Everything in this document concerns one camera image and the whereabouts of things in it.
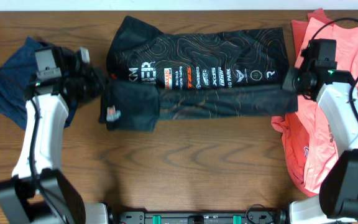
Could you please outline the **black printed cycling jersey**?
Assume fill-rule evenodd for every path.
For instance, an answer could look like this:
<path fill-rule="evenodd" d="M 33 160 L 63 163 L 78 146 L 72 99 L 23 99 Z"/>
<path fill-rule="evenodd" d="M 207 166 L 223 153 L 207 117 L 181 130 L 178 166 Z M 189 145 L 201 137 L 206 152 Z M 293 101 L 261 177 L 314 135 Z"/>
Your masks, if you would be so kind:
<path fill-rule="evenodd" d="M 167 34 L 127 16 L 106 58 L 99 122 L 153 131 L 159 120 L 278 116 L 298 109 L 282 83 L 281 28 Z"/>

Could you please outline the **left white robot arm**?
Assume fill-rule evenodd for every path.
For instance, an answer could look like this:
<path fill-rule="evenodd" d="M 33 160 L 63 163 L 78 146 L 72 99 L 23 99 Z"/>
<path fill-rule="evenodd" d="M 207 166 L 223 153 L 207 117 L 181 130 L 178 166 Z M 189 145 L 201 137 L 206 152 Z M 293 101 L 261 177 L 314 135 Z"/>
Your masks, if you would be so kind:
<path fill-rule="evenodd" d="M 63 131 L 73 103 L 104 90 L 88 49 L 35 51 L 37 70 L 25 89 L 27 124 L 12 177 L 0 181 L 0 208 L 9 223 L 110 223 L 104 203 L 86 203 L 62 173 Z"/>

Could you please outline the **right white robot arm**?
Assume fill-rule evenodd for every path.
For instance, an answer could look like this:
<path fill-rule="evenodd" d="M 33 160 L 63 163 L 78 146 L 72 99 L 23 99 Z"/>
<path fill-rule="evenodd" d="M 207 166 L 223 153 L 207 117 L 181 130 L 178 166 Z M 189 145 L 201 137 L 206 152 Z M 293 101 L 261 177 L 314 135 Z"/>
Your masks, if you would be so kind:
<path fill-rule="evenodd" d="M 319 194 L 292 202 L 288 223 L 358 222 L 358 96 L 350 72 L 337 69 L 336 41 L 311 39 L 300 68 L 288 71 L 283 88 L 317 103 L 336 143 L 339 158 Z"/>

